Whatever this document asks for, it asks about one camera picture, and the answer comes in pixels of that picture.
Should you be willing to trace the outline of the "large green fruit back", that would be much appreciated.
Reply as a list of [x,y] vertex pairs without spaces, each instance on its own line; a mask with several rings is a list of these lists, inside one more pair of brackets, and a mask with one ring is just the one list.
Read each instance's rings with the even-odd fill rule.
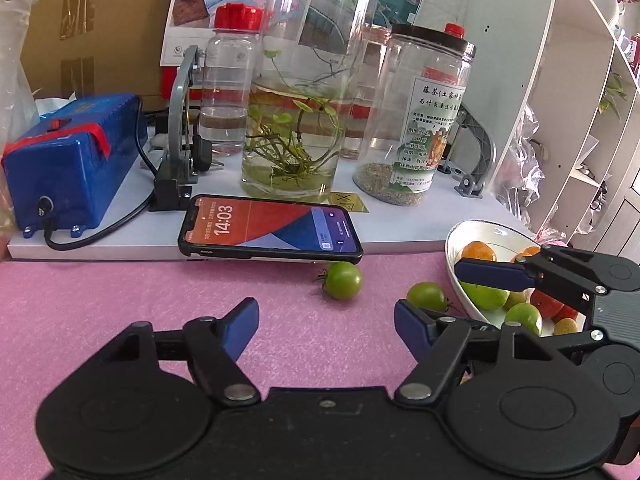
[[542,332],[542,316],[538,309],[528,302],[520,302],[510,307],[506,311],[503,323],[520,323],[537,336]]

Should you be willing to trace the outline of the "brown longan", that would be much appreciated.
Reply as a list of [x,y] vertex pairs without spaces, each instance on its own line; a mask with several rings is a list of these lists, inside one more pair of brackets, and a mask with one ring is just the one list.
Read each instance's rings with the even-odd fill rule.
[[512,307],[517,304],[527,304],[530,297],[530,292],[528,289],[523,290],[522,292],[510,292],[506,303],[503,306],[503,309],[509,311]]
[[568,334],[576,334],[580,328],[574,318],[562,318],[554,324],[553,335],[561,336]]

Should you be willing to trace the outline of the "glass vase with plant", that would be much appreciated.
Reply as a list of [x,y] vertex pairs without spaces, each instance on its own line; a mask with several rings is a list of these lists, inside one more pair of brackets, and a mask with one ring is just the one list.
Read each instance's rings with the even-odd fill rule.
[[241,185],[258,198],[321,203],[355,101],[378,0],[267,0],[247,109]]

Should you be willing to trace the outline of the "small bottle red cap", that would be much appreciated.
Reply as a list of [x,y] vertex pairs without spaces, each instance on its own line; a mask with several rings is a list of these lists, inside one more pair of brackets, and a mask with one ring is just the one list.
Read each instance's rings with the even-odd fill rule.
[[260,24],[262,10],[244,3],[226,3],[214,16],[205,49],[198,133],[220,157],[242,151]]

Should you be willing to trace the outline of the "cardboard box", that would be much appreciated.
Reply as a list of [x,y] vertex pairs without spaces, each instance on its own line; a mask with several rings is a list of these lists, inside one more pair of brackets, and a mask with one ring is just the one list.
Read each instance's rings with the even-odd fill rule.
[[170,0],[38,0],[22,65],[36,98],[130,92],[160,110]]

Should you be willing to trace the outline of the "left grey metal bracket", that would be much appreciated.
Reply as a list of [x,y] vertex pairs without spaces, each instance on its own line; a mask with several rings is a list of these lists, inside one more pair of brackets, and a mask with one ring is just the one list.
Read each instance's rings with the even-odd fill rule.
[[186,210],[198,173],[193,168],[189,140],[190,90],[200,68],[200,49],[190,46],[178,67],[168,106],[168,145],[154,177],[152,211]]

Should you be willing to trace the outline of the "clear jar with label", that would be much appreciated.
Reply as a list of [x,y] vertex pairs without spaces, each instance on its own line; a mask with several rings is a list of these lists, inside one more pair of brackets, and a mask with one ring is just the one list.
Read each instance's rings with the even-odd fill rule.
[[358,164],[362,192],[396,206],[430,189],[462,107],[476,47],[465,30],[395,24],[387,41]]

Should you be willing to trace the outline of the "small gold card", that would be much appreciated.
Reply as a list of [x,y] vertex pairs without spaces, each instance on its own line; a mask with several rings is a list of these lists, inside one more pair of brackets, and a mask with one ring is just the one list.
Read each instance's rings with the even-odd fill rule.
[[333,206],[343,207],[347,211],[354,212],[355,214],[368,211],[367,206],[357,193],[331,192],[329,195],[329,203]]

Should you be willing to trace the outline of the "clear plastic bag right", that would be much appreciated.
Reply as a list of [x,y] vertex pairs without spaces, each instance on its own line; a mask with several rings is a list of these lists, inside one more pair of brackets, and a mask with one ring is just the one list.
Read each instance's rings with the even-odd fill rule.
[[535,113],[526,104],[490,189],[492,196],[526,228],[532,226],[528,210],[539,200],[539,187],[544,180],[532,143],[538,128]]

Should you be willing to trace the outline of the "potted green plant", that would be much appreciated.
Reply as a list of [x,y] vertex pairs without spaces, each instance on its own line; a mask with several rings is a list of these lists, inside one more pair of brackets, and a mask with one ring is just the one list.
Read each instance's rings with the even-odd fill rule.
[[600,97],[598,113],[604,115],[612,112],[617,118],[620,118],[620,110],[618,109],[620,101],[627,101],[625,84],[619,73],[611,72],[608,74],[608,81]]

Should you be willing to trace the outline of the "green tomato right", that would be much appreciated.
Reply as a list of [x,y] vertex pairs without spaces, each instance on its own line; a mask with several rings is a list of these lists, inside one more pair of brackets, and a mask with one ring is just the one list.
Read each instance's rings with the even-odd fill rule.
[[444,290],[433,282],[421,282],[411,286],[406,299],[418,309],[446,312],[449,301]]

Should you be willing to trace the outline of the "white ceramic plate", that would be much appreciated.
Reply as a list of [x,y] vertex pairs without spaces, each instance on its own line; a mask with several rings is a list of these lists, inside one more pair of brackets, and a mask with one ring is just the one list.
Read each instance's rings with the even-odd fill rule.
[[506,315],[506,308],[521,301],[529,301],[534,290],[525,289],[511,295],[504,306],[498,308],[481,308],[477,302],[484,300],[506,299],[505,292],[483,292],[480,288],[471,289],[472,296],[463,287],[454,273],[454,266],[462,258],[473,258],[478,261],[514,263],[518,258],[535,255],[540,245],[531,237],[508,226],[486,220],[464,220],[457,223],[448,233],[445,240],[445,255],[448,276],[461,304],[461,309],[470,318],[500,327]]

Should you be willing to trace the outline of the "small back tangerine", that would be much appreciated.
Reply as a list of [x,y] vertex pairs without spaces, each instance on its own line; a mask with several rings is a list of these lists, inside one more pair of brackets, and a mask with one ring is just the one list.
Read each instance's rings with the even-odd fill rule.
[[496,261],[497,255],[494,250],[480,240],[474,240],[465,246],[460,252],[461,259],[475,259],[483,261]]

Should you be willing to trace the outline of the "green tomato with stem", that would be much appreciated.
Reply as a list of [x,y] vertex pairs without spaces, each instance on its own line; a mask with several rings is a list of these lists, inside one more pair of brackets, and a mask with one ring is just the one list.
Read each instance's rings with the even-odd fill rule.
[[337,301],[349,301],[359,295],[362,289],[362,274],[358,266],[349,262],[329,264],[314,279],[322,290]]

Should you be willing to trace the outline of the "white raised board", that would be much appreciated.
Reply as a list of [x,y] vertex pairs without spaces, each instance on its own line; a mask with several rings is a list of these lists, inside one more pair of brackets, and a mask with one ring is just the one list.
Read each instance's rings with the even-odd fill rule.
[[[465,220],[487,220],[510,226],[523,234],[525,226],[490,194],[481,198],[460,195],[454,180],[436,174],[431,188],[418,206],[386,204],[364,194],[352,182],[353,160],[338,162],[333,188],[356,193],[365,212],[352,215],[361,245],[368,254],[440,252],[450,229]],[[181,260],[177,245],[183,219],[181,211],[145,211],[114,234],[88,247],[56,252],[44,244],[41,232],[25,238],[16,234],[9,242],[9,255],[16,260],[153,261]]]

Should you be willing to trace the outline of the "black smartphone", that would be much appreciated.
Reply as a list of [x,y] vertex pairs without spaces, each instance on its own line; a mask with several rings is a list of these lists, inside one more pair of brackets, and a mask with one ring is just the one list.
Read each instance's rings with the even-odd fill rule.
[[201,194],[178,236],[187,257],[345,261],[363,256],[356,229],[340,206]]

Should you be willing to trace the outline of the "white shelf unit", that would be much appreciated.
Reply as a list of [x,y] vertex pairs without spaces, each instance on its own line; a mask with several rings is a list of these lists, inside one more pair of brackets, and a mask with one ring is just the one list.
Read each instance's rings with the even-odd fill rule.
[[[638,200],[625,197],[638,162],[638,87],[596,3],[468,0],[464,27],[477,47],[464,104],[496,144],[488,190],[528,104],[544,147],[530,228],[553,226],[576,247],[621,252],[639,233]],[[598,113],[611,72],[627,93],[620,118]]]

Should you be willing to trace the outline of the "small tangerine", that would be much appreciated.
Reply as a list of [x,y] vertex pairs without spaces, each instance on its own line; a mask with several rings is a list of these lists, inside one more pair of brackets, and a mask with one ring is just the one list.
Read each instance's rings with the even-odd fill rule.
[[516,254],[511,261],[513,263],[518,263],[523,259],[529,258],[531,256],[537,255],[538,252],[540,252],[540,247],[539,246],[529,246],[525,249],[523,249],[521,252],[519,252],[518,254]]
[[483,261],[496,261],[497,255],[494,250],[480,240],[474,240],[465,246],[460,252],[461,259],[475,259]]

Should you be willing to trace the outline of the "right grey metal bracket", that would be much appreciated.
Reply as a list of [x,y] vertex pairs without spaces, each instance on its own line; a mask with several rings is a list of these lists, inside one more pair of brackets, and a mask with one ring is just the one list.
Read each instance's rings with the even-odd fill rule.
[[454,189],[461,196],[482,198],[496,157],[494,140],[462,106],[454,120],[437,171],[457,182]]

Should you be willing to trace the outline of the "red apple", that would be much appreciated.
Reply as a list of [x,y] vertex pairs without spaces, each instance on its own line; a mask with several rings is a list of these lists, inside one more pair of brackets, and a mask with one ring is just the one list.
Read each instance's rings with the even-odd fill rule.
[[564,320],[564,318],[570,318],[571,320],[576,321],[578,317],[578,311],[567,307],[566,304],[559,310],[559,312],[552,318],[552,321],[555,323],[559,323]]
[[554,318],[564,308],[561,301],[555,300],[541,290],[535,289],[530,295],[529,302],[537,308],[540,315],[546,320]]

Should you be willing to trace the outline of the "grey metal bracket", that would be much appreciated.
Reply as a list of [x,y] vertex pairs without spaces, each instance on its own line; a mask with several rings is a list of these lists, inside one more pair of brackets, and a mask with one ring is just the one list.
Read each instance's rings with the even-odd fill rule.
[[152,211],[186,210],[198,173],[193,168],[189,140],[190,90],[200,68],[200,49],[190,46],[178,67],[168,106],[168,145],[154,177]]
[[462,106],[454,120],[437,171],[457,182],[454,189],[461,196],[482,198],[496,157],[494,140]]

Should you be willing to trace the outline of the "white plastic bag left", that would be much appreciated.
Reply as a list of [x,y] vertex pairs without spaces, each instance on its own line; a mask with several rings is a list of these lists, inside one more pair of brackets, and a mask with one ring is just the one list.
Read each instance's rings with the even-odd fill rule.
[[39,122],[21,55],[32,6],[38,0],[1,0],[1,146],[17,140]]

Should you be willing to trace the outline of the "blue power box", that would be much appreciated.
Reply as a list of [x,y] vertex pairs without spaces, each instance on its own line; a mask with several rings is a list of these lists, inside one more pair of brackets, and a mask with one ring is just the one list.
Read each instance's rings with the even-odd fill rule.
[[1,166],[23,236],[47,218],[73,236],[99,226],[147,137],[141,99],[116,93],[70,102],[7,143]]

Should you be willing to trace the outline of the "pink floral tablecloth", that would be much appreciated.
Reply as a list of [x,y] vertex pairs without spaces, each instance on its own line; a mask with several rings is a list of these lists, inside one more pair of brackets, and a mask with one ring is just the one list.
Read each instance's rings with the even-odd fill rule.
[[35,435],[39,403],[132,322],[176,330],[258,301],[242,355],[261,392],[272,387],[395,388],[413,368],[393,307],[420,282],[449,286],[440,252],[367,256],[351,302],[327,297],[308,263],[23,262],[1,265],[1,474],[38,479],[49,464]]

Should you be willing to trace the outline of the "large green fruit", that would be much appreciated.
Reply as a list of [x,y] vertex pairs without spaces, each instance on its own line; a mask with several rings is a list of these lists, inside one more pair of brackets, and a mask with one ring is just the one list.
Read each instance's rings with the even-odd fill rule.
[[502,309],[509,299],[510,292],[472,283],[460,283],[472,304],[480,310],[495,311]]
[[503,323],[520,323],[537,336],[542,332],[542,316],[538,309],[528,302],[520,302],[510,307],[506,311]]

